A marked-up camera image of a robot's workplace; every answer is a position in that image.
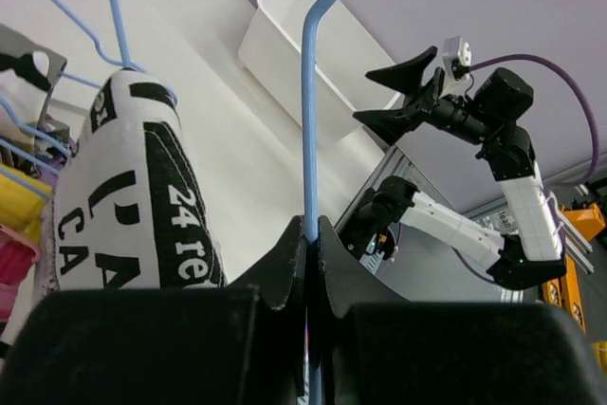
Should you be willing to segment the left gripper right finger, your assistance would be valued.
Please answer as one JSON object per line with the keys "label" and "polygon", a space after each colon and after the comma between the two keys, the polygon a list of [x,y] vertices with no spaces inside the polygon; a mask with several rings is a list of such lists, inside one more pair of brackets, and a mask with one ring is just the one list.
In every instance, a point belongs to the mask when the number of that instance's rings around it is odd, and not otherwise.
{"label": "left gripper right finger", "polygon": [[602,404],[578,327],[546,304],[418,303],[393,292],[319,220],[329,404]]}

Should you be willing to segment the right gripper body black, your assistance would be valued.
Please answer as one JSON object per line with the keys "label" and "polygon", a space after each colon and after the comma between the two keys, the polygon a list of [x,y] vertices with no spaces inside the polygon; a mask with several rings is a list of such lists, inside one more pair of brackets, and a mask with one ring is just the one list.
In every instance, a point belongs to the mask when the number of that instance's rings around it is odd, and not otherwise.
{"label": "right gripper body black", "polygon": [[431,79],[404,107],[404,116],[427,123],[463,123],[469,116],[461,96],[443,94],[446,71],[437,67]]}

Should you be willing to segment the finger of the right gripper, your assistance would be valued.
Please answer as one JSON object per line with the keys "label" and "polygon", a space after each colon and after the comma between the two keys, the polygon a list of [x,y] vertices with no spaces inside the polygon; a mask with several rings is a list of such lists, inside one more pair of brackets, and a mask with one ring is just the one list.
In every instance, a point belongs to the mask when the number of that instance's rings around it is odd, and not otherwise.
{"label": "finger of the right gripper", "polygon": [[437,52],[436,46],[430,46],[409,61],[370,70],[365,77],[402,95],[413,96],[421,89],[424,72],[436,58]]}
{"label": "finger of the right gripper", "polygon": [[428,115],[427,110],[408,104],[397,109],[356,111],[353,118],[387,145],[395,145],[405,134],[414,131],[426,121]]}

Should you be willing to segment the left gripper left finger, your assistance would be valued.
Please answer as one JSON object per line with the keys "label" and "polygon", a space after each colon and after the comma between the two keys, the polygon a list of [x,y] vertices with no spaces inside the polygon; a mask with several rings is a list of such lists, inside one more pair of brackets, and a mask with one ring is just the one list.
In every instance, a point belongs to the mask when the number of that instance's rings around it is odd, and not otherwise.
{"label": "left gripper left finger", "polygon": [[1,372],[5,404],[293,404],[304,393],[303,220],[222,288],[56,292]]}

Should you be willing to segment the black white newspaper print trousers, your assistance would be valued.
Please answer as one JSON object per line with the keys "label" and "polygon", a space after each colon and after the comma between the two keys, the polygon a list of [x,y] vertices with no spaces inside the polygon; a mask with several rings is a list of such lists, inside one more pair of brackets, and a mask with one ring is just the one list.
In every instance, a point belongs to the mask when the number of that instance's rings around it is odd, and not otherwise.
{"label": "black white newspaper print trousers", "polygon": [[124,68],[106,80],[43,212],[36,299],[226,284],[182,139],[173,97],[156,77]]}

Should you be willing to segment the pink camouflage trousers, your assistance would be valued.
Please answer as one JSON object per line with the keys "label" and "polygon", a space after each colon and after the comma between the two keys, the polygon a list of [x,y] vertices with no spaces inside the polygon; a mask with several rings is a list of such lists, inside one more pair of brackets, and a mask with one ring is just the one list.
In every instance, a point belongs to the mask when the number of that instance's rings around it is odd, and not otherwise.
{"label": "pink camouflage trousers", "polygon": [[9,322],[19,286],[34,264],[24,253],[1,252],[1,332]]}

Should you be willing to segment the pink wire hanger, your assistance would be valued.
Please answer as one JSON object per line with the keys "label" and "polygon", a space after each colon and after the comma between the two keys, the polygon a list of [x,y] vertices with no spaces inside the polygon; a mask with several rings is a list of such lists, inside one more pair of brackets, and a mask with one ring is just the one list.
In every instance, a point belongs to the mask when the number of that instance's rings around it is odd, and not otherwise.
{"label": "pink wire hanger", "polygon": [[32,263],[38,262],[42,257],[42,252],[35,242],[6,225],[1,226],[1,252],[24,253]]}

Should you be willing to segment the lilac purple trousers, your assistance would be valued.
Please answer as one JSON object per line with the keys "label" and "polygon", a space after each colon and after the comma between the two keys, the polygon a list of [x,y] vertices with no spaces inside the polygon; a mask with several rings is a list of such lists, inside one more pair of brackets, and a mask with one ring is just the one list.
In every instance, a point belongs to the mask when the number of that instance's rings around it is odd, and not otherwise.
{"label": "lilac purple trousers", "polygon": [[[66,149],[70,150],[70,152],[76,145],[72,137],[68,137],[67,142],[61,143]],[[51,145],[50,142],[43,139],[35,140],[34,156],[57,171],[61,171],[68,161],[67,156],[60,152],[56,146]],[[50,176],[50,171],[43,169],[40,165],[36,165],[36,169],[39,172],[41,179],[42,176]]]}

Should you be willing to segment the yellow trousers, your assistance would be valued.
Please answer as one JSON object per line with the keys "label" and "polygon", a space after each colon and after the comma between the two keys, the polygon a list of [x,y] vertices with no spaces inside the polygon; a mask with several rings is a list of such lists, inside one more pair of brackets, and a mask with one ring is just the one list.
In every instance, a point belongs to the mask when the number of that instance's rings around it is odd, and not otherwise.
{"label": "yellow trousers", "polygon": [[43,199],[1,175],[1,223],[38,243],[41,213],[48,199]]}

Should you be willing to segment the blue hanger with yellow trousers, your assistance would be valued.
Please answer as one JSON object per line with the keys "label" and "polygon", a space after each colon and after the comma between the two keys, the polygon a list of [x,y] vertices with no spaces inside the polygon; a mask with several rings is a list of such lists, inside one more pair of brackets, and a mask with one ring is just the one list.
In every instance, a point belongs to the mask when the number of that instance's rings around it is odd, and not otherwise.
{"label": "blue hanger with yellow trousers", "polygon": [[[37,164],[40,167],[49,170],[50,172],[52,172],[55,175],[58,173],[58,171],[56,169],[52,168],[50,165],[47,165],[46,163],[39,160],[35,156],[23,151],[22,149],[18,148],[17,146],[13,145],[10,142],[4,140],[3,138],[1,139],[1,146],[10,150],[11,152],[13,152],[16,155],[23,157],[25,160],[27,160],[31,163]],[[52,193],[51,187],[45,185],[40,180],[33,179],[29,175],[21,176],[20,171],[15,168],[1,167],[1,175],[12,180],[16,184],[21,185],[25,189],[38,194],[43,199],[49,199],[51,196],[51,193]]]}

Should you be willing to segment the purple grey camouflage trousers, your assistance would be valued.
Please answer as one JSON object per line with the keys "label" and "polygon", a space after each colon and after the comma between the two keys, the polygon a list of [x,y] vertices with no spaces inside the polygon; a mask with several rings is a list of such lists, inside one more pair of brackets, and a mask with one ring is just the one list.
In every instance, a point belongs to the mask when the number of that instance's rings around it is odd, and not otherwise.
{"label": "purple grey camouflage trousers", "polygon": [[67,142],[70,130],[46,111],[67,59],[22,33],[1,26],[1,97],[24,124]]}

